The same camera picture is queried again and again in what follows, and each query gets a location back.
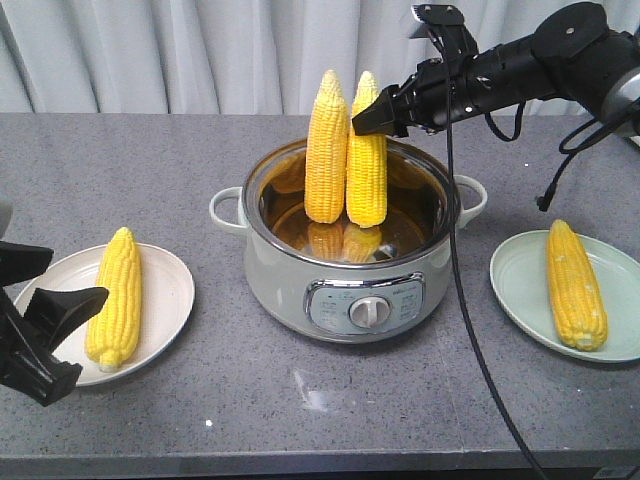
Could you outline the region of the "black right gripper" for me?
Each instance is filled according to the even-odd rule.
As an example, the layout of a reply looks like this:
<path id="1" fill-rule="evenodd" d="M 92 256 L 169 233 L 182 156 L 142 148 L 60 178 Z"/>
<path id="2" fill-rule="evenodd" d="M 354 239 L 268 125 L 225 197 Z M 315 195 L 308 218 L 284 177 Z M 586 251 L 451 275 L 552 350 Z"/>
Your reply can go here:
<path id="1" fill-rule="evenodd" d="M 408 136 L 409 128 L 439 133 L 448 122 L 468 119 L 470 103 L 465 81 L 453 76 L 447 82 L 447 73 L 442 60 L 421 62 L 402 85 L 384 88 L 370 106 L 354 116 L 355 134 L 402 138 Z"/>

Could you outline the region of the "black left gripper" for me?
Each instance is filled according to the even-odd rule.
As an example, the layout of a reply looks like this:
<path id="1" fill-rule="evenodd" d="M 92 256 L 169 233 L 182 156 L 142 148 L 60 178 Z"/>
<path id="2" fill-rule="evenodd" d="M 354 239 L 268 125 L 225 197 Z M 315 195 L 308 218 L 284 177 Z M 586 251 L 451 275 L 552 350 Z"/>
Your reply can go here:
<path id="1" fill-rule="evenodd" d="M 2 241 L 2 287 L 34 279 L 49 267 L 50 248 Z M 48 406 L 75 388 L 79 364 L 60 361 L 53 352 L 76 329 L 97 315 L 109 296 L 104 287 L 75 291 L 36 288 L 22 316 L 1 293 L 1 384 Z"/>

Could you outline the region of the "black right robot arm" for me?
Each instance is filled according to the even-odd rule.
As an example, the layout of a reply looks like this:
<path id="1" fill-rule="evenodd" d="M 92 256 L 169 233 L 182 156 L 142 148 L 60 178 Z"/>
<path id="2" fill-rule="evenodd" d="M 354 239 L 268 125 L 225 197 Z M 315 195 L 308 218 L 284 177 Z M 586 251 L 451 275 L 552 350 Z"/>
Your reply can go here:
<path id="1" fill-rule="evenodd" d="M 580 104 L 620 136 L 639 133 L 639 42 L 609 28 L 593 2 L 566 6 L 535 32 L 484 53 L 451 5 L 414 5 L 413 36 L 444 49 L 401 85 L 386 87 L 357 114 L 359 135 L 404 137 L 410 127 L 442 131 L 447 123 L 489 114 L 529 100 Z"/>

